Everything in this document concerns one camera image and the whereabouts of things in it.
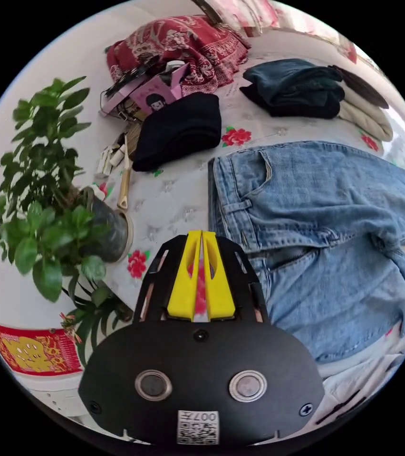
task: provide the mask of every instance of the pink box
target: pink box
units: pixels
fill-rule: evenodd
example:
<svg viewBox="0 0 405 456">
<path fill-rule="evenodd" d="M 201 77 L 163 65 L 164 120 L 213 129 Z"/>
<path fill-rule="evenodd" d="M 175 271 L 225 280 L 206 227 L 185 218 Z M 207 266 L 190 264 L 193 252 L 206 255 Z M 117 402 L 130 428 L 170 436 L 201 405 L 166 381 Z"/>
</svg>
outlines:
<svg viewBox="0 0 405 456">
<path fill-rule="evenodd" d="M 163 106 L 182 98 L 180 81 L 185 76 L 188 65 L 187 63 L 173 71 L 170 86 L 161 80 L 160 75 L 157 75 L 130 93 L 130 98 L 146 114 L 159 111 Z"/>
<path fill-rule="evenodd" d="M 128 84 L 124 85 L 118 92 L 116 92 L 108 100 L 105 100 L 101 105 L 99 113 L 106 117 L 113 109 L 117 107 L 125 98 L 127 98 L 134 90 L 136 90 L 142 83 L 149 79 L 148 76 L 142 75 L 133 79 Z"/>
</svg>

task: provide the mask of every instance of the beige folded clothes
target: beige folded clothes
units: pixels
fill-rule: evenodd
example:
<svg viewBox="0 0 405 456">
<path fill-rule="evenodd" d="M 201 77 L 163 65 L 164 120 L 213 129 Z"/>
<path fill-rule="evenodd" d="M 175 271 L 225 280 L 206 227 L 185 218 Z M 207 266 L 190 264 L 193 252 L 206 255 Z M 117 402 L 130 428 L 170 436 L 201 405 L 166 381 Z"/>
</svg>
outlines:
<svg viewBox="0 0 405 456">
<path fill-rule="evenodd" d="M 340 102 L 337 115 L 351 122 L 379 141 L 389 142 L 393 139 L 393 129 L 382 109 L 366 101 L 342 81 L 345 99 Z"/>
</svg>

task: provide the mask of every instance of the light blue jeans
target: light blue jeans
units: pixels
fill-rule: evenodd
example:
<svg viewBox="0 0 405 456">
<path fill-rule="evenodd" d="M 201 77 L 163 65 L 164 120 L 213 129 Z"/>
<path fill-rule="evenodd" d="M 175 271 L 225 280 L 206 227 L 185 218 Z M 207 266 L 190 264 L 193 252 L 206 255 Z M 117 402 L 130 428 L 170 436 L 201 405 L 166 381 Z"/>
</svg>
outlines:
<svg viewBox="0 0 405 456">
<path fill-rule="evenodd" d="M 209 227 L 239 243 L 271 323 L 319 363 L 347 358 L 402 320 L 405 171 L 367 152 L 303 141 L 209 163 Z"/>
</svg>

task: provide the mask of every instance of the screw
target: screw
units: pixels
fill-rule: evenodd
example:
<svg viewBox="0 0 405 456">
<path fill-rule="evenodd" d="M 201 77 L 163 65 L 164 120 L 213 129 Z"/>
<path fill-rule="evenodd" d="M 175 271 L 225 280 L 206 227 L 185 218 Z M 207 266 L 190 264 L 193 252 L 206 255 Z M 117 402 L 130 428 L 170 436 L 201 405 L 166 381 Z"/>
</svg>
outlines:
<svg viewBox="0 0 405 456">
<path fill-rule="evenodd" d="M 302 417 L 306 417 L 306 416 L 310 415 L 312 412 L 313 412 L 313 404 L 311 404 L 310 402 L 308 404 L 304 404 L 299 410 L 299 414 Z"/>
<path fill-rule="evenodd" d="M 88 406 L 88 408 L 95 415 L 99 415 L 101 413 L 101 407 L 94 400 L 90 402 L 90 405 Z"/>
<path fill-rule="evenodd" d="M 206 342 L 206 340 L 209 338 L 209 333 L 204 329 L 198 329 L 198 331 L 193 334 L 193 338 L 197 342 Z"/>
</svg>

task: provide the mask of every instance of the gray flower pot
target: gray flower pot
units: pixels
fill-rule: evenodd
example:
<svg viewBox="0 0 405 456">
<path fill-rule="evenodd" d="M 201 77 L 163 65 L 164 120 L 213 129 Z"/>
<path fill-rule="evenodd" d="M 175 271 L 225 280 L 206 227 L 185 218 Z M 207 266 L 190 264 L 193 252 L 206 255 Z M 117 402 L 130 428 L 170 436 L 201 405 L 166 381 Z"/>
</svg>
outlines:
<svg viewBox="0 0 405 456">
<path fill-rule="evenodd" d="M 97 198 L 92 190 L 91 194 L 89 193 L 87 206 L 94 214 L 94 226 L 107 224 L 108 230 L 99 237 L 98 242 L 85 247 L 82 253 L 98 255 L 106 263 L 121 261 L 127 255 L 133 240 L 131 219 L 125 213 L 110 208 Z"/>
</svg>

